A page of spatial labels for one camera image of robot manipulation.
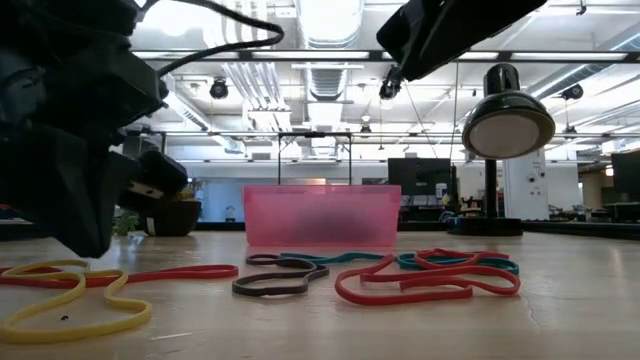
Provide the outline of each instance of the rubber band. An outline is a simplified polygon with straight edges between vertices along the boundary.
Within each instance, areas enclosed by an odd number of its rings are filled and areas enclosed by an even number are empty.
[[[4,273],[12,268],[0,268],[0,273]],[[62,270],[53,267],[39,267],[27,271],[28,274],[48,274],[59,273]],[[197,265],[185,266],[158,271],[130,274],[127,284],[134,284],[155,280],[170,279],[224,279],[238,276],[238,267],[234,265]],[[115,281],[117,277],[90,277],[86,279],[87,288],[104,287]],[[16,285],[40,287],[48,289],[71,289],[78,284],[76,280],[44,280],[24,277],[0,277],[0,285]]]
[[[325,257],[314,256],[299,253],[281,253],[280,257],[308,260],[316,265],[346,263],[354,260],[381,260],[384,255],[364,253],[364,252],[348,252],[342,255]]]
[[[83,274],[67,271],[46,274],[29,273],[29,271],[33,269],[50,266],[78,266],[84,268],[85,272]],[[1,276],[4,278],[37,280],[73,280],[76,282],[76,285],[73,288],[63,294],[53,297],[45,302],[27,306],[10,315],[9,318],[7,318],[0,326],[0,341],[6,343],[41,344],[79,340],[131,329],[145,324],[149,319],[151,319],[151,304],[148,302],[116,297],[114,295],[114,293],[122,288],[122,286],[127,282],[127,274],[120,270],[91,271],[89,264],[85,261],[60,260],[18,266],[4,271]],[[104,290],[105,302],[108,307],[131,311],[134,315],[123,320],[97,325],[80,326],[70,329],[32,330],[15,327],[18,322],[24,319],[79,298],[82,296],[86,288],[86,279],[94,277],[115,277],[115,280],[113,280]]]
[[[520,289],[520,279],[504,270],[487,266],[460,266],[414,273],[377,274],[393,263],[393,255],[385,256],[378,264],[362,269],[347,270],[338,274],[334,288],[343,299],[365,306],[385,306],[417,303],[434,300],[463,299],[473,296],[473,287],[480,287],[498,295],[514,295]],[[499,287],[480,281],[468,280],[456,275],[491,275],[499,276],[512,283],[510,287]],[[404,291],[413,287],[456,286],[460,289],[439,292],[425,292],[403,295],[363,295],[346,288],[344,280],[359,276],[362,282],[399,282],[399,289]]]
[[[463,258],[463,259],[466,258],[466,260],[463,260],[456,264],[439,264],[437,262],[429,260],[429,258],[433,256],[438,256],[438,255],[453,256],[453,257]],[[445,250],[445,249],[433,249],[433,250],[420,251],[416,253],[416,256],[414,259],[416,264],[420,265],[424,269],[434,270],[434,269],[446,269],[450,267],[459,267],[459,266],[466,266],[466,265],[476,265],[478,261],[486,258],[509,259],[509,255],[497,253],[497,252],[488,252],[488,251],[471,253],[471,252],[460,252],[460,251],[452,251],[452,250]]]
[[[469,256],[473,256],[474,254],[481,254],[482,252],[472,252],[472,253],[459,253],[464,254],[465,257],[454,256],[453,252],[449,252],[450,255],[434,255],[429,256],[425,260],[434,264],[441,265],[456,265],[460,266],[461,263],[468,261]],[[403,270],[425,270],[424,267],[416,263],[415,253],[404,253],[400,254],[396,257],[396,262]],[[499,254],[501,257],[480,257],[476,259],[476,265],[489,266],[497,269],[506,270],[514,275],[518,275],[520,273],[520,267],[518,264],[514,263],[511,260],[508,260],[508,255]],[[340,264],[351,262],[354,260],[382,260],[384,255],[364,253],[364,252],[349,252],[344,253],[338,256],[315,256],[301,253],[281,253],[280,257],[289,257],[294,259],[304,259],[311,261],[314,264]]]
[[[398,263],[398,266],[400,266],[400,268],[403,270],[416,270],[416,271],[425,270],[422,266],[416,263],[415,255],[416,254],[414,253],[400,254],[396,257],[396,262]],[[460,263],[465,261],[465,258],[438,255],[438,256],[428,257],[426,258],[426,260],[436,264],[460,266]],[[478,260],[476,265],[488,266],[496,269],[505,270],[512,273],[513,275],[520,274],[520,266],[515,262],[508,259],[504,259],[504,258],[495,258],[495,257],[484,258],[484,259]]]
[[[247,257],[246,263],[249,265],[276,265],[284,268],[304,269],[304,271],[262,273],[236,279],[232,284],[231,290],[236,294],[251,297],[304,294],[309,290],[311,281],[329,275],[329,268],[324,265],[316,265],[303,259],[282,258],[278,255],[257,254]],[[302,278],[302,284],[264,288],[247,287],[247,285],[257,281],[294,278]]]

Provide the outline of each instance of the yellow rubber band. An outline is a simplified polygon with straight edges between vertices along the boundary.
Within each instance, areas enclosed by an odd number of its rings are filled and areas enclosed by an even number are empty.
[[[78,266],[85,269],[84,273],[57,272],[50,274],[29,274],[29,270],[46,266]],[[46,280],[77,280],[78,285],[62,295],[58,295],[43,303],[27,306],[9,316],[0,327],[0,341],[13,344],[42,344],[63,341],[73,341],[100,335],[115,333],[140,326],[151,319],[151,304],[142,300],[125,299],[116,297],[113,294],[118,291],[126,282],[127,274],[120,270],[91,271],[89,264],[81,260],[59,260],[47,261],[37,264],[18,266],[2,273],[3,277],[20,277]],[[107,306],[132,311],[134,315],[119,321],[102,323],[89,326],[81,326],[71,329],[61,330],[31,330],[15,327],[18,322],[41,313],[45,310],[66,304],[79,298],[86,288],[86,278],[118,276],[118,279],[109,284],[104,290],[104,298]]]

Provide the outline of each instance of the desk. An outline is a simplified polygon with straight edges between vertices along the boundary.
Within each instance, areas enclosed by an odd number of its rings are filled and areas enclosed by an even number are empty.
[[[640,243],[526,233],[522,239],[400,233],[397,251],[431,247],[509,253],[521,266],[520,297],[364,308],[340,299],[333,277],[296,298],[233,296],[229,281],[161,281],[127,286],[153,304],[134,331],[76,343],[0,344],[2,360],[637,359]],[[207,263],[242,264],[243,233],[115,240],[94,268],[131,272]],[[0,264],[73,257],[51,240],[0,243]],[[258,272],[246,269],[241,273]],[[357,287],[357,281],[347,284]],[[372,286],[379,292],[389,291]],[[0,287],[0,316],[56,290]],[[59,321],[62,315],[69,320]],[[103,308],[101,290],[24,326],[73,326],[123,316]]]
[[[606,204],[604,208],[614,222],[640,221],[640,202]]]

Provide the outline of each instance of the black rubber band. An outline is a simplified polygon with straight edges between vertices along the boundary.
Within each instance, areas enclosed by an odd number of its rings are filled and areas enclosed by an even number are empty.
[[[293,258],[281,258],[278,255],[258,254],[246,259],[249,265],[276,265],[290,269],[304,269],[304,271],[264,273],[245,276],[234,281],[231,290],[245,296],[273,296],[273,295],[297,295],[309,290],[309,283],[313,280],[329,275],[329,268],[324,265],[316,265],[310,261]],[[302,284],[291,286],[271,286],[264,288],[247,287],[251,283],[271,279],[295,279],[302,278]]]

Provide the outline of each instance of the teal rubber band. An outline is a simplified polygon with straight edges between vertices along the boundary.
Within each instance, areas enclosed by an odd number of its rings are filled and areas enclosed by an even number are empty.
[[[365,252],[349,252],[344,253],[342,255],[328,257],[328,256],[314,256],[308,254],[299,254],[299,253],[281,253],[280,257],[288,257],[288,258],[296,258],[296,259],[304,259],[311,261],[317,265],[327,265],[327,264],[339,264],[339,263],[347,263],[354,260],[381,260],[384,258],[384,255],[379,254],[371,254]],[[396,257],[396,263],[403,270],[414,270],[421,271],[424,268],[418,264],[416,264],[415,253],[404,253],[400,254]],[[431,256],[426,259],[427,261],[433,262],[435,264],[440,265],[454,265],[459,264],[466,259],[457,258],[452,256]],[[520,274],[520,267],[518,264],[511,260],[500,259],[500,258],[486,258],[478,261],[478,265],[489,266],[496,269],[506,270],[513,275]]]
[[[420,265],[416,264],[414,260],[414,256],[415,256],[414,253],[400,254],[396,257],[396,262],[398,263],[401,269],[424,270]],[[426,260],[439,265],[454,265],[454,264],[459,264],[465,261],[466,259],[456,258],[452,256],[432,256],[427,258]],[[477,265],[489,266],[496,269],[506,270],[512,273],[513,275],[520,274],[520,266],[518,266],[518,264],[516,264],[515,262],[507,259],[486,258],[478,261]]]
[[[314,255],[298,254],[298,253],[281,253],[280,257],[304,259],[304,260],[311,261],[316,265],[326,265],[326,264],[346,263],[346,262],[351,262],[353,260],[381,260],[382,258],[384,258],[384,255],[364,253],[364,252],[349,252],[349,253],[344,253],[342,255],[338,255],[334,257],[326,257],[326,256],[314,256]]]

